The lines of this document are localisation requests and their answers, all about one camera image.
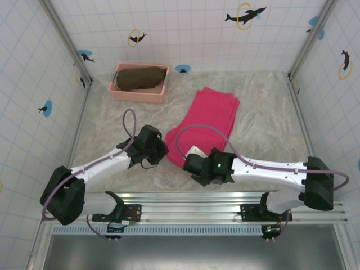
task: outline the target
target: brown cloth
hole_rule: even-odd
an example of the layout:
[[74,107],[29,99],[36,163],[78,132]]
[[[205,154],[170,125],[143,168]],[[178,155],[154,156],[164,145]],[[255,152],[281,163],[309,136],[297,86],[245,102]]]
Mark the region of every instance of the brown cloth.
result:
[[121,91],[154,88],[165,79],[166,72],[157,66],[123,69],[118,72],[118,88]]

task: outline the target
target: pink towel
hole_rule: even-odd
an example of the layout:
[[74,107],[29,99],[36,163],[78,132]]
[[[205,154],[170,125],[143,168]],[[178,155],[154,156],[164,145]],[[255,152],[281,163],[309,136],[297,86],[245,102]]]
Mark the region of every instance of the pink towel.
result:
[[[169,149],[168,159],[175,165],[183,167],[185,160],[176,148],[176,137],[183,128],[189,125],[210,125],[219,129],[229,138],[239,104],[239,100],[233,94],[220,93],[208,87],[198,91],[184,120],[178,127],[166,134],[165,143]],[[211,129],[191,128],[181,134],[179,146],[186,154],[194,145],[209,155],[213,147],[224,151],[226,141]]]

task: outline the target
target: yellow ring sticker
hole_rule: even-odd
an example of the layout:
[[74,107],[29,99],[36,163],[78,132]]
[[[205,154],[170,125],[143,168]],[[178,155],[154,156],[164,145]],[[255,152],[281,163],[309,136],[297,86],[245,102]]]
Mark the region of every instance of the yellow ring sticker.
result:
[[[136,40],[136,43],[134,45],[131,45],[130,44],[130,37],[131,35],[134,33],[134,32],[137,32],[137,40]],[[137,43],[139,43],[139,39],[140,39],[140,31],[138,29],[134,29],[130,32],[130,35],[128,37],[128,44],[130,47],[135,47],[137,45]]]
[[76,72],[76,81],[77,81],[78,83],[81,83],[79,70]]
[[239,24],[239,13],[240,13],[240,9],[243,7],[243,6],[248,6],[248,7],[251,7],[251,5],[249,3],[242,3],[241,5],[239,5],[238,9],[237,9],[237,16],[236,16],[236,22],[237,22],[237,27],[240,29],[240,30],[246,30],[248,28],[250,28],[251,24],[253,23],[253,20],[251,19],[250,20],[250,24],[247,26],[247,27],[244,27],[242,28]]
[[339,79],[340,79],[340,80],[345,80],[348,76],[350,76],[351,71],[353,71],[353,63],[351,62],[351,60],[349,60],[349,64],[351,64],[349,74],[346,75],[345,77],[342,77],[342,76],[341,76],[341,74],[342,74],[341,69],[343,68],[343,66],[345,65],[345,63],[341,63],[341,65],[340,65],[340,67],[339,67],[339,73],[338,73],[338,76],[339,76]]

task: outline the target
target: metal pole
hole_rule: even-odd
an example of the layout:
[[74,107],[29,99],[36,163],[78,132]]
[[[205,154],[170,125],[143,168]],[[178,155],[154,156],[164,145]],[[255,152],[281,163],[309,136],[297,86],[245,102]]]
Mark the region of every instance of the metal pole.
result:
[[301,66],[304,64],[306,58],[308,57],[312,47],[314,46],[316,40],[318,39],[319,35],[323,31],[325,23],[327,19],[330,17],[332,11],[334,10],[338,0],[327,0],[323,10],[321,11],[319,18],[310,32],[310,36],[305,42],[303,48],[296,58],[295,64],[290,71],[290,79],[296,77],[297,73],[299,72]]
[[41,6],[43,7],[46,15],[50,19],[52,25],[59,34],[61,40],[63,41],[67,51],[71,55],[71,58],[74,60],[75,65],[77,66],[82,79],[85,81],[87,88],[91,85],[91,76],[87,70],[83,60],[81,59],[78,50],[76,49],[73,41],[71,40],[69,34],[67,33],[64,25],[62,24],[57,12],[55,11],[50,0],[39,0]]

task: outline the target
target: vent grille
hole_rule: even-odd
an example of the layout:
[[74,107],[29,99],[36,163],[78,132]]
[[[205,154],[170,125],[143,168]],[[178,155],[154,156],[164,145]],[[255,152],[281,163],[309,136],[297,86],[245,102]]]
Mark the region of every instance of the vent grille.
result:
[[[164,235],[164,236],[259,236],[262,235],[261,225],[135,225],[124,229],[123,233],[106,233],[107,225],[94,225],[94,229],[106,235]],[[92,235],[93,232],[86,224],[69,226],[55,225],[54,235]]]

